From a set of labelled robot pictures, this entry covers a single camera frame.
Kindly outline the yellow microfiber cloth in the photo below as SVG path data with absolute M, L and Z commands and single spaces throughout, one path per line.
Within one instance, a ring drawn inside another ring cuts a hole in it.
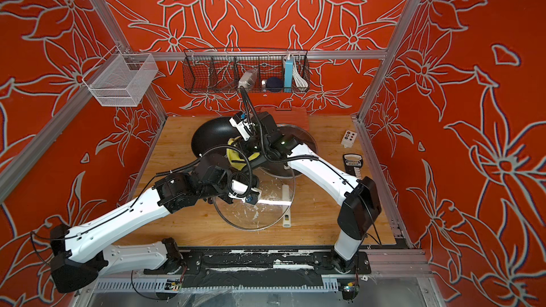
M 248 148 L 244 139 L 241 136 L 230 138 L 227 144 L 241 150 L 249 161 L 254 161 L 260 156 L 257 147 L 250 146 L 250 148 Z M 244 160 L 241 153 L 235 150 L 227 149 L 226 156 L 230 162 L 230 165 L 239 171 L 242 171 L 247 166 L 246 161 Z

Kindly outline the glass pot lid black knob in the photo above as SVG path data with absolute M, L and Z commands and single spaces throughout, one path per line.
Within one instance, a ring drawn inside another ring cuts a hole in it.
M 298 173 L 280 163 L 265 163 L 253 170 L 253 188 L 248 196 L 215 198 L 220 218 L 242 231 L 265 230 L 277 223 L 291 227 L 291 205 Z

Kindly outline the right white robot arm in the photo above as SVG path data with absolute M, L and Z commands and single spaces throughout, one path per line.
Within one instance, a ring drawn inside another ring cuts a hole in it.
M 338 169 L 299 138 L 281 133 L 268 113 L 254 113 L 251 124 L 260 142 L 260 154 L 267 162 L 280 163 L 300 172 L 338 203 L 340 233 L 331 262 L 340 273 L 351 271 L 356 267 L 358 250 L 368 230 L 375 227 L 382 211 L 375 182 L 369 177 L 359 179 Z

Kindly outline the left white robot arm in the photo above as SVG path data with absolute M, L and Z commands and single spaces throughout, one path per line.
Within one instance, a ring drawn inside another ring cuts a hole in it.
M 237 170 L 218 153 L 204 154 L 195 161 L 171 171 L 157 173 L 151 187 L 136 198 L 100 217 L 77 226 L 55 226 L 48 238 L 53 258 L 51 277 L 62 294 L 72 293 L 94 282 L 99 276 L 135 269 L 162 269 L 175 272 L 182 265 L 172 240 L 128 255 L 114 243 L 140 227 L 194 206 L 210 198 L 246 198 L 250 195 L 253 170 L 246 163 Z

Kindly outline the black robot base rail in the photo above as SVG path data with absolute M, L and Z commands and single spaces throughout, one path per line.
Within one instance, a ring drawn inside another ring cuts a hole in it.
M 146 276 L 182 280 L 183 288 L 312 288 L 327 279 L 356 282 L 371 273 L 365 252 L 352 260 L 332 247 L 189 247 L 180 248 L 181 262 L 171 272 L 143 269 Z

